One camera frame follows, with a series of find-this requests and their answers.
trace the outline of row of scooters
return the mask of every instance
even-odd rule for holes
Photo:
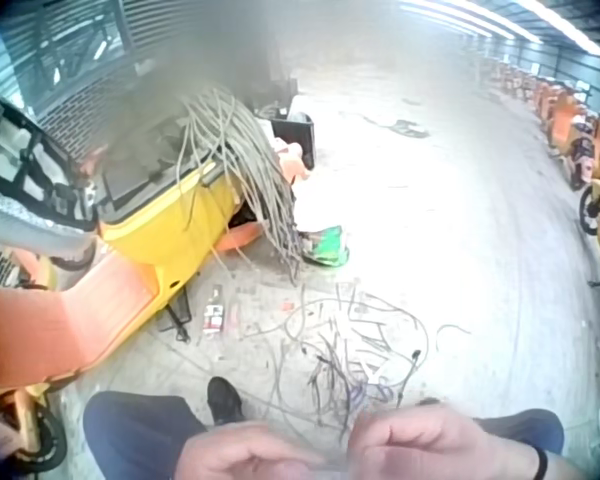
[[[481,73],[491,87],[527,102],[540,119],[551,156],[568,167],[571,187],[582,191],[579,222],[600,245],[600,112],[591,111],[586,93],[569,82],[532,75],[494,59],[485,59]],[[600,281],[589,281],[592,288]]]

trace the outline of bundle of wires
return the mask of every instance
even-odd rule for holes
[[[203,156],[210,152],[210,158],[222,165],[227,181],[240,192],[264,226],[266,238],[293,272],[300,258],[300,243],[293,220],[291,186],[256,118],[229,92],[213,86],[180,100],[186,115],[176,164],[178,185],[181,171],[191,166],[200,168]],[[194,202],[195,194],[186,207],[187,227]]]

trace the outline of black tire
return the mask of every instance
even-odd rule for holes
[[[13,415],[3,412],[7,421],[14,422]],[[49,408],[36,402],[36,417],[40,450],[35,453],[18,451],[11,455],[5,463],[20,475],[48,472],[60,466],[67,456],[67,437],[62,423]]]
[[[94,240],[80,258],[50,257],[49,259],[56,267],[68,272],[80,272],[86,270],[96,256],[96,243],[97,242]]]
[[[589,216],[588,207],[593,202],[593,187],[589,185],[582,192],[582,196],[580,197],[580,207],[578,208],[578,218],[580,220],[580,227],[587,235],[591,235],[595,237],[598,234],[598,226],[593,228],[589,223],[587,223],[587,219],[592,217]]]

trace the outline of concrete floor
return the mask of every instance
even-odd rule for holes
[[[256,269],[224,257],[229,275],[209,260],[187,286],[195,311],[190,345],[176,342],[173,332],[157,333],[150,322],[61,392],[70,438],[63,478],[101,478],[81,427],[85,402],[95,392],[181,395],[211,424],[205,392],[212,375],[239,388],[250,418],[265,418],[337,457],[346,443],[338,441],[341,412],[312,413],[307,381],[315,358],[282,330],[254,334],[281,324],[304,295],[302,338],[319,344],[319,333],[333,335],[324,323],[341,315],[336,288],[349,298],[354,286],[359,301],[382,305],[372,294],[424,325],[414,329],[403,315],[355,310],[359,318],[386,324],[388,340],[402,354],[428,353],[408,383],[405,403],[436,396],[474,416],[551,409],[567,430],[566,455],[593,471],[600,290],[591,291],[586,281],[600,278],[600,254],[577,225],[578,195],[548,157],[526,106],[458,93],[436,75],[399,71],[357,63],[294,72],[303,93],[297,101],[316,125],[314,176],[334,180],[332,199],[350,234],[349,263],[337,270],[303,265],[294,287],[262,241],[245,252]],[[360,114],[415,120],[431,136],[401,137]],[[215,284],[224,287],[227,325],[222,334],[202,336],[200,312]],[[470,334],[447,328],[437,335],[446,324]],[[296,314],[289,328],[299,325]],[[276,382],[281,342],[285,363]],[[385,373],[395,380],[408,363],[393,358]]]

